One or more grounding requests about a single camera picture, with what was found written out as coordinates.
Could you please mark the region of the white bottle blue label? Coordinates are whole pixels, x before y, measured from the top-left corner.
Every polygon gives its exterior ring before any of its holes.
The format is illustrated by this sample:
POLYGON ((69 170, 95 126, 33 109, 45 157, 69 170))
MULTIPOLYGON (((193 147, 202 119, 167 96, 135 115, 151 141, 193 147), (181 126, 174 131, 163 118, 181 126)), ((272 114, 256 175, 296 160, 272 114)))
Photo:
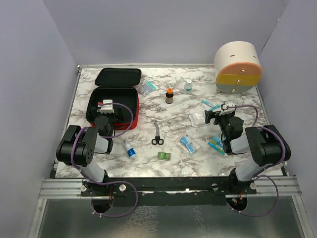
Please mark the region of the white bottle blue label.
POLYGON ((136 157, 136 152, 135 150, 132 148, 131 144, 129 142, 125 142, 124 143, 124 147, 126 149, 127 155, 129 156, 129 158, 133 159, 136 157))

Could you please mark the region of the white gauze clear bag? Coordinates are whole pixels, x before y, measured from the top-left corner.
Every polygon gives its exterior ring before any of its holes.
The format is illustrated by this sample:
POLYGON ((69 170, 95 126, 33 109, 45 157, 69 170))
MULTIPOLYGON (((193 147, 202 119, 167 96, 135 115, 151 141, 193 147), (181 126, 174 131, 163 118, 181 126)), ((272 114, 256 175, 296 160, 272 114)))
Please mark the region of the white gauze clear bag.
POLYGON ((189 119, 191 122, 192 127, 198 128, 207 126, 206 123, 206 115, 204 111, 194 112, 189 114, 189 119))

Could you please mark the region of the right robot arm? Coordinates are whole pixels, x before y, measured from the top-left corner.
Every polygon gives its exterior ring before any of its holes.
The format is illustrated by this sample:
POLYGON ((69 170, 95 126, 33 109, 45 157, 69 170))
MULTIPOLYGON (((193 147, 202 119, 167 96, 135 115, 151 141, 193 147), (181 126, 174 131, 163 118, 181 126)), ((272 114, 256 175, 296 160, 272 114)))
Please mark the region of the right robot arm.
POLYGON ((205 110, 205 123, 208 124, 213 119, 214 125, 218 125, 221 130, 218 139, 209 145, 221 145, 227 155, 251 153, 251 157, 233 169, 228 176, 227 187, 234 194, 243 191, 253 178, 265 170, 278 166, 291 157, 289 145, 274 125, 243 128, 244 121, 235 112, 237 108, 246 107, 226 101, 216 109, 205 110))

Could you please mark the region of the small teal clear pouch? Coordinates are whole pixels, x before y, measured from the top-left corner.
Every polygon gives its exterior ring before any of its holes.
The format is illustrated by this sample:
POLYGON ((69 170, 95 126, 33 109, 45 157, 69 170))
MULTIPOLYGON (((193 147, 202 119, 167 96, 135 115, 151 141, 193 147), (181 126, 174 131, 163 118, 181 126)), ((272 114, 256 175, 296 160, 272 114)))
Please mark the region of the small teal clear pouch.
POLYGON ((153 85, 150 81, 146 81, 141 87, 139 87, 138 91, 143 97, 146 97, 150 93, 156 91, 156 89, 155 85, 153 85))

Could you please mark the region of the brown bottle orange cap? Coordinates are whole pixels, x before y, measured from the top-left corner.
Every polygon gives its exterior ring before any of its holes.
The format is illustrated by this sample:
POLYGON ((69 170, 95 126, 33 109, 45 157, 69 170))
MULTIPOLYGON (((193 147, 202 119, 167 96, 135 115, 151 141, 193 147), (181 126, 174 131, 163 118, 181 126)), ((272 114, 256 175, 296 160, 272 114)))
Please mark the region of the brown bottle orange cap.
POLYGON ((168 88, 166 94, 165 94, 165 102, 167 104, 171 104, 173 102, 173 89, 172 88, 168 88))

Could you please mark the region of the clear bottle green label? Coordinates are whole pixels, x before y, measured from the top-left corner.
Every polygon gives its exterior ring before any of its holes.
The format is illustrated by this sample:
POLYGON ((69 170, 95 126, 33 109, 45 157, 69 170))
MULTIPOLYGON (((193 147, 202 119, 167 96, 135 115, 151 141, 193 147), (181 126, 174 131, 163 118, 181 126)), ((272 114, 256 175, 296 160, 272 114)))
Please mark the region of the clear bottle green label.
POLYGON ((192 91, 192 87, 193 87, 192 80, 191 79, 186 80, 186 83, 184 84, 185 93, 190 94, 192 91))

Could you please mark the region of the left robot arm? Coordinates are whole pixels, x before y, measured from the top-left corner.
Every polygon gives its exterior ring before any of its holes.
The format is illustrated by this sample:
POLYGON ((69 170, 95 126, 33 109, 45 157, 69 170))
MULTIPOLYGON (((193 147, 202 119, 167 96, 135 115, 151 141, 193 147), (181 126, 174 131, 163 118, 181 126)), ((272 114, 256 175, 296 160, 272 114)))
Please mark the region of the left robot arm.
POLYGON ((123 116, 122 109, 116 113, 113 100, 103 100, 93 108, 97 112, 94 126, 81 128, 70 125, 56 150, 56 158, 68 166, 76 168, 92 184, 97 195, 109 191, 107 172, 94 159, 94 154, 110 154, 115 136, 114 123, 123 116))

